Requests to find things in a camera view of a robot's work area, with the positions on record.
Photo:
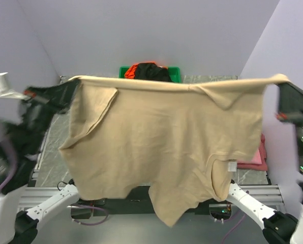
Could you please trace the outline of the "beige t shirt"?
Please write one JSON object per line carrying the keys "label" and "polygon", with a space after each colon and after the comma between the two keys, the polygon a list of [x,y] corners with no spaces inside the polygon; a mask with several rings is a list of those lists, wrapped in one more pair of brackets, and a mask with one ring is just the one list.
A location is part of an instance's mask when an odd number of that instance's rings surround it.
{"label": "beige t shirt", "polygon": [[84,200],[126,198],[148,183],[173,226],[199,203],[226,200],[229,163],[249,161],[262,133],[270,78],[198,84],[75,76],[69,135],[59,152]]}

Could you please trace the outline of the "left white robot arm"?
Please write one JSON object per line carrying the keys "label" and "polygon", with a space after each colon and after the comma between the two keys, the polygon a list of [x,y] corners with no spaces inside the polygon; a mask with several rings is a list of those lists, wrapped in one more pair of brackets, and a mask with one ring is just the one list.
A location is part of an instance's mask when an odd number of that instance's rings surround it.
{"label": "left white robot arm", "polygon": [[31,157],[40,153],[53,117],[69,111],[79,86],[76,79],[6,94],[20,99],[21,122],[0,119],[0,243],[31,243],[35,239],[39,219],[27,211],[18,211],[36,165]]}

